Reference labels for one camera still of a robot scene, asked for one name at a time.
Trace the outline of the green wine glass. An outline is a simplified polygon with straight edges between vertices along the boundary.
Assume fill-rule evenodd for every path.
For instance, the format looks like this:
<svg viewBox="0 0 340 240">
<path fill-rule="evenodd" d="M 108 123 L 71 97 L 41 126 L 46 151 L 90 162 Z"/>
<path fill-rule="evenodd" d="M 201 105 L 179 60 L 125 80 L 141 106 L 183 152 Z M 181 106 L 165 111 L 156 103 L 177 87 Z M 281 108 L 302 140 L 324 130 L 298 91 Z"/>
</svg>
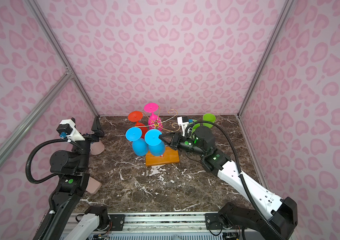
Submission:
<svg viewBox="0 0 340 240">
<path fill-rule="evenodd" d="M 201 125 L 201 124 L 197 124 L 197 121 L 198 120 L 193 119 L 192 122 L 190 122 L 189 124 L 190 128 L 187 131 L 189 138 L 193 138 L 193 133 Z"/>
<path fill-rule="evenodd" d="M 210 123 L 215 123 L 216 116 L 213 115 L 213 114 L 210 114 L 210 113 L 204 114 L 203 115 L 203 121 L 210 122 Z M 213 125 L 210 124 L 210 123 L 209 124 L 208 123 L 202 123 L 202 125 L 211 129 L 213 127 Z"/>
</svg>

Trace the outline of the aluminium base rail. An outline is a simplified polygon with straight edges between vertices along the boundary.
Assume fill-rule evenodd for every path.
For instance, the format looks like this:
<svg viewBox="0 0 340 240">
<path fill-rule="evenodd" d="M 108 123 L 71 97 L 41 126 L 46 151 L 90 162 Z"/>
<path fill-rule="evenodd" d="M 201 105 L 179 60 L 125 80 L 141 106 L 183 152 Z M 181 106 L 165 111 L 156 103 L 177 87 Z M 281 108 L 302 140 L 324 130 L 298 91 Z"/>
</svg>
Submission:
<svg viewBox="0 0 340 240">
<path fill-rule="evenodd" d="M 101 228 L 95 214 L 72 214 L 46 240 L 261 240 L 241 224 L 225 223 L 217 212 L 110 213 Z"/>
</svg>

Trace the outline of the pink pen holder cup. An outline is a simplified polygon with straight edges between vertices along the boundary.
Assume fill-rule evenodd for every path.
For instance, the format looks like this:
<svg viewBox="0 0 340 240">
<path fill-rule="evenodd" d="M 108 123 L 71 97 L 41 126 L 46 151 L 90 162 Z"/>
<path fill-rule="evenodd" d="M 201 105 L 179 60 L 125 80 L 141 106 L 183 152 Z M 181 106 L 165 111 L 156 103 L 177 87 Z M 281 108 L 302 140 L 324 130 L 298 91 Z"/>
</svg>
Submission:
<svg viewBox="0 0 340 240">
<path fill-rule="evenodd" d="M 94 142 L 90 145 L 90 153 L 92 155 L 99 155 L 101 154 L 105 149 L 105 146 L 102 141 Z"/>
</svg>

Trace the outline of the blue wine glass front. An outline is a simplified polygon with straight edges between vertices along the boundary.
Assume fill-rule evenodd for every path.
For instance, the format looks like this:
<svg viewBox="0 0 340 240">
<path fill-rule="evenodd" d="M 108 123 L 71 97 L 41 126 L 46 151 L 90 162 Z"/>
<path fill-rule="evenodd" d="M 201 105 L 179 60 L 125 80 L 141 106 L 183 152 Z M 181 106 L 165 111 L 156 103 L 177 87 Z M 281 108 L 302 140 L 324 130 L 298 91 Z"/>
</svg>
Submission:
<svg viewBox="0 0 340 240">
<path fill-rule="evenodd" d="M 162 156 L 165 152 L 165 144 L 159 138 L 160 135 L 162 135 L 161 131 L 152 129 L 145 134 L 144 138 L 145 142 L 148 144 L 150 153 L 155 157 Z"/>
</svg>

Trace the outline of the magenta wine glass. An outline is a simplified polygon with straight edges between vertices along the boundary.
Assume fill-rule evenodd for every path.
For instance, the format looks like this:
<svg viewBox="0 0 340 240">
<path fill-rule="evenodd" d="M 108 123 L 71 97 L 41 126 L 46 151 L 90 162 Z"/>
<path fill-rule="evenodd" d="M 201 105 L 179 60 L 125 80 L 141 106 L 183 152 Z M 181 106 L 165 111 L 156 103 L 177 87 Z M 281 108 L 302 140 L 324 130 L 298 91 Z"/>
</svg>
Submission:
<svg viewBox="0 0 340 240">
<path fill-rule="evenodd" d="M 147 126 L 150 130 L 157 129 L 163 131 L 162 120 L 159 115 L 156 114 L 160 107 L 156 103 L 148 103 L 144 106 L 144 110 L 150 114 L 148 117 Z"/>
</svg>

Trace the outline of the wooden rack base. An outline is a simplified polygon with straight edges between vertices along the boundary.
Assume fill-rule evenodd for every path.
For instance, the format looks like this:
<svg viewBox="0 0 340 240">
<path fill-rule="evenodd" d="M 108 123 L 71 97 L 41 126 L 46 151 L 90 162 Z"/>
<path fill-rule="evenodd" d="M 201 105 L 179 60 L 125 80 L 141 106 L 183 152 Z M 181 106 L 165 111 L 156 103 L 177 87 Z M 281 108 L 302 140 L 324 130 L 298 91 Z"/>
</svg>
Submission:
<svg viewBox="0 0 340 240">
<path fill-rule="evenodd" d="M 165 147 L 165 152 L 161 156 L 154 156 L 150 152 L 148 152 L 145 156 L 145 165 L 147 167 L 166 164 L 176 164 L 179 162 L 180 162 L 179 152 L 169 147 Z"/>
</svg>

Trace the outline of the red wine glass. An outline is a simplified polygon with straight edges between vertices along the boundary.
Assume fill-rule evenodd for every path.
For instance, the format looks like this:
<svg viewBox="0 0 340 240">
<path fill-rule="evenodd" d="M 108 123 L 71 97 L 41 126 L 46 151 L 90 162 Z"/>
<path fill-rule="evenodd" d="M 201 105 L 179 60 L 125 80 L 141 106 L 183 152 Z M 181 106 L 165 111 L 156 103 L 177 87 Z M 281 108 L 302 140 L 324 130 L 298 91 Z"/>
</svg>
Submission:
<svg viewBox="0 0 340 240">
<path fill-rule="evenodd" d="M 141 122 L 143 118 L 143 113 L 140 111 L 134 111 L 131 112 L 127 118 L 130 122 L 135 123 L 134 127 L 141 129 L 142 131 L 141 138 L 144 139 L 145 134 L 148 132 L 148 127 Z"/>
</svg>

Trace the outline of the pink sponge block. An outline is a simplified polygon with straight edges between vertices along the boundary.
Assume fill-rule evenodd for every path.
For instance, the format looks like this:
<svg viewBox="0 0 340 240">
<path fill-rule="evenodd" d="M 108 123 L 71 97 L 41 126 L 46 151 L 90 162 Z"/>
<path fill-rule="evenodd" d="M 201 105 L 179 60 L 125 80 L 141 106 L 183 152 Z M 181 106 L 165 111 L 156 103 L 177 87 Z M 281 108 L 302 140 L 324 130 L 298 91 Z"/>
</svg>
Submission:
<svg viewBox="0 0 340 240">
<path fill-rule="evenodd" d="M 102 186 L 102 183 L 97 181 L 96 179 L 90 177 L 88 184 L 87 184 L 87 188 L 86 191 L 90 194 L 90 195 L 94 195 L 96 194 L 100 188 Z"/>
</svg>

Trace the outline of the blue wine glass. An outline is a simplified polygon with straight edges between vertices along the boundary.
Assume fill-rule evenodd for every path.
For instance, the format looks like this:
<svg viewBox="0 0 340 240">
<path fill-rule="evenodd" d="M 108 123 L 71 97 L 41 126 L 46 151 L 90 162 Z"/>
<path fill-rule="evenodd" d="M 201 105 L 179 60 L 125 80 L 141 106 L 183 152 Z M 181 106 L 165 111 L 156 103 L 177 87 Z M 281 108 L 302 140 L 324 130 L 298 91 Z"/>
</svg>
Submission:
<svg viewBox="0 0 340 240">
<path fill-rule="evenodd" d="M 152 129 L 145 134 L 144 138 L 145 142 L 148 144 L 150 153 L 155 157 L 162 156 L 165 152 L 165 144 L 159 138 L 160 135 L 162 135 L 161 131 Z"/>
<path fill-rule="evenodd" d="M 125 136 L 128 141 L 132 142 L 132 149 L 137 156 L 142 157 L 148 153 L 148 144 L 142 138 L 142 130 L 140 128 L 129 128 Z"/>
</svg>

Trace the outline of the green wine glass front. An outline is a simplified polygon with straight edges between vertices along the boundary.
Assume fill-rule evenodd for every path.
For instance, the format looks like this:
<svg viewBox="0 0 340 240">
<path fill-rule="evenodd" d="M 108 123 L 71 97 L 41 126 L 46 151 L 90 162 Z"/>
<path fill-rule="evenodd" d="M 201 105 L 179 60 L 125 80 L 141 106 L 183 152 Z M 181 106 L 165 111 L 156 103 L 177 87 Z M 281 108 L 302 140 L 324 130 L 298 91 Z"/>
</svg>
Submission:
<svg viewBox="0 0 340 240">
<path fill-rule="evenodd" d="M 193 133 L 201 125 L 201 124 L 197 124 L 197 121 L 198 120 L 193 119 L 192 122 L 190 122 L 189 124 L 190 128 L 187 131 L 189 138 L 193 138 Z"/>
</svg>

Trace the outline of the diagonal aluminium frame bar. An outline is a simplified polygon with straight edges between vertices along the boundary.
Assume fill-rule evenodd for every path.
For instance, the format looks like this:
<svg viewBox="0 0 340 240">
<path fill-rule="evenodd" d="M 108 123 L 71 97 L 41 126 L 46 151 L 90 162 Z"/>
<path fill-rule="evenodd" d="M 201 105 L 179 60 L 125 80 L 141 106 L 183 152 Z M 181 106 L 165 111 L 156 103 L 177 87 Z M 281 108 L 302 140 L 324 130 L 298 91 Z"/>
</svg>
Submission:
<svg viewBox="0 0 340 240">
<path fill-rule="evenodd" d="M 41 101 L 33 108 L 26 118 L 15 128 L 10 136 L 0 145 L 0 167 L 4 161 L 20 144 L 25 135 L 37 123 L 40 117 L 45 113 L 47 108 L 56 99 L 60 92 L 65 88 L 68 82 L 72 80 L 72 72 L 66 72 L 61 79 L 55 84 L 50 91 L 41 99 Z"/>
</svg>

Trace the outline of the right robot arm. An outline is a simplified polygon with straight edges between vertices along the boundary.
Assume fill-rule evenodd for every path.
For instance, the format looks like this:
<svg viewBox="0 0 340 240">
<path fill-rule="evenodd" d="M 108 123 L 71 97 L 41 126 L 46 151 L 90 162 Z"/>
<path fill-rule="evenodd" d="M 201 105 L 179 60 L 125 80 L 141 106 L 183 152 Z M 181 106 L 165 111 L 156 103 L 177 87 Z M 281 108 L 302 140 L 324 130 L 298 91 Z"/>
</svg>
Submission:
<svg viewBox="0 0 340 240">
<path fill-rule="evenodd" d="M 232 202 L 225 204 L 218 212 L 222 228 L 238 226 L 255 230 L 265 240 L 290 239 L 298 225 L 297 203 L 290 197 L 272 193 L 247 175 L 241 169 L 235 149 L 232 148 L 233 159 L 221 151 L 210 128 L 200 126 L 191 135 L 175 132 L 160 134 L 158 138 L 173 150 L 199 156 L 206 172 L 229 184 L 250 202 L 252 209 Z"/>
</svg>

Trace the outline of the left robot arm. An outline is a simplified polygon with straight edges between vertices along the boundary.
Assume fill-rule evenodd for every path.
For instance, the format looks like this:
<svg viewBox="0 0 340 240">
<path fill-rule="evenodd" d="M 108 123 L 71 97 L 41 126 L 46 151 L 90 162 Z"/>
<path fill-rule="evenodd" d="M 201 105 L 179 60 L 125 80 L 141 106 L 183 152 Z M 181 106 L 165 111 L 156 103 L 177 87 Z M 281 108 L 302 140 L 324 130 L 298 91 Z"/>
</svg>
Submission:
<svg viewBox="0 0 340 240">
<path fill-rule="evenodd" d="M 92 143 L 104 137 L 100 120 L 94 118 L 90 134 L 82 134 L 76 129 L 75 119 L 62 120 L 57 127 L 58 139 L 45 141 L 36 146 L 29 154 L 25 174 L 28 182 L 41 184 L 58 177 L 58 185 L 48 198 L 49 210 L 38 228 L 34 239 L 60 239 L 70 215 L 83 197 L 90 180 L 89 157 Z M 50 175 L 39 180 L 32 176 L 32 161 L 39 150 L 54 143 L 69 143 L 72 150 L 59 150 L 49 160 Z"/>
</svg>

